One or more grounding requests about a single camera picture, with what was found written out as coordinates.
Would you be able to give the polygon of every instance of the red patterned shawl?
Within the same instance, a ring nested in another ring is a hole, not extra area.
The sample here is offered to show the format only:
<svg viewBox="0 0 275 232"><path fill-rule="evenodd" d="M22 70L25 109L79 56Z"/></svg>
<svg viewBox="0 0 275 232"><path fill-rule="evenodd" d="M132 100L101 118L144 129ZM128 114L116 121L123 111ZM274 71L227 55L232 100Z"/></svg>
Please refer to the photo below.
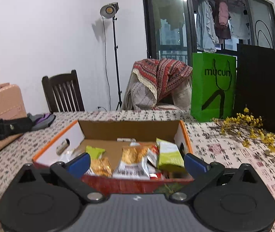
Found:
<svg viewBox="0 0 275 232"><path fill-rule="evenodd" d="M157 102L169 95L185 79L188 79L192 71L191 66L167 58L143 59L135 62L133 69L137 69L143 80L157 88Z"/></svg>

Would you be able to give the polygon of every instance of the table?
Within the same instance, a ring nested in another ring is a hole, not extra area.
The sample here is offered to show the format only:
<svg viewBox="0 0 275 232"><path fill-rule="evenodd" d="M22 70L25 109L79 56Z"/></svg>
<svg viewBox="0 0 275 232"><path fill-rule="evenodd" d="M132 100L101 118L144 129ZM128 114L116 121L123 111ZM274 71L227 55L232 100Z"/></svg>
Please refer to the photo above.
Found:
<svg viewBox="0 0 275 232"><path fill-rule="evenodd" d="M217 161L230 168L238 168L241 163L252 164L275 198L275 160L264 155L266 149L264 145L244 148L231 137L219 135L216 131L209 129L214 123L198 123L189 112L172 110L56 113L56 119L51 127L26 133L0 152L0 198L22 165L31 162L35 153L76 119L91 121L183 120L195 155L207 163Z"/></svg>

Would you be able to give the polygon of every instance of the chair backrest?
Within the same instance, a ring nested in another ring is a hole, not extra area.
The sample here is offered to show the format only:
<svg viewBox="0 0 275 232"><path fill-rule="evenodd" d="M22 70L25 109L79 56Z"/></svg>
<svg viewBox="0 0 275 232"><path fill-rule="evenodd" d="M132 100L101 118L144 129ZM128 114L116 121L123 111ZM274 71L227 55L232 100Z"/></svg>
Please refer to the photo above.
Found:
<svg viewBox="0 0 275 232"><path fill-rule="evenodd" d="M84 111L76 70L42 79L48 108L51 112Z"/></svg>

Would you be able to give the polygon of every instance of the metal screw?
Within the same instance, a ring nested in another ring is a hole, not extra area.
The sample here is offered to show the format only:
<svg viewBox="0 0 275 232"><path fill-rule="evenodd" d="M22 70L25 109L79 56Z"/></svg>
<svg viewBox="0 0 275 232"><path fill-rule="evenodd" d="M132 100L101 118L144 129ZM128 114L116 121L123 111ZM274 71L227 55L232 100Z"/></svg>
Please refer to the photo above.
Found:
<svg viewBox="0 0 275 232"><path fill-rule="evenodd" d="M98 193L98 192L93 192L93 193L89 193L87 195L87 198L89 200L92 200L92 201L99 201L103 198L103 195L101 193Z"/></svg>
<svg viewBox="0 0 275 232"><path fill-rule="evenodd" d="M171 197L173 200L177 200L177 201L183 201L187 199L187 195L182 192L173 193Z"/></svg>

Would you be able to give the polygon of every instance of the window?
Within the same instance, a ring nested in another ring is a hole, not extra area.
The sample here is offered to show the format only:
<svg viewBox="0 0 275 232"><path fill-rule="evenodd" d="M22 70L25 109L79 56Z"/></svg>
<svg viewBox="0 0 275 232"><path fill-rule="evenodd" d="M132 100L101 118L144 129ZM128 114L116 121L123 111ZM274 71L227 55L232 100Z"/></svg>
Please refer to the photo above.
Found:
<svg viewBox="0 0 275 232"><path fill-rule="evenodd" d="M228 16L219 18L225 4ZM264 0L144 0L144 7L148 57L191 65L192 52L237 56L239 43L275 48L274 10Z"/></svg>

